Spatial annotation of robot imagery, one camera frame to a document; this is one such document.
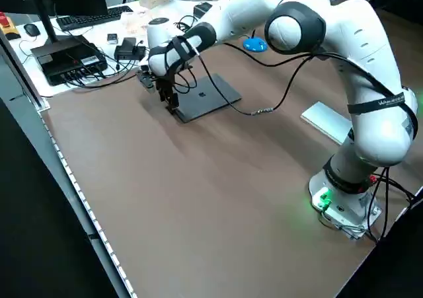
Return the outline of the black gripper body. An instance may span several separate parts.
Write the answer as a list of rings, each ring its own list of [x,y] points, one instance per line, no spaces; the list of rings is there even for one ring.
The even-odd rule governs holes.
[[[156,89],[160,87],[167,87],[169,89],[169,94],[174,93],[174,78],[164,77],[156,77],[155,80]]]

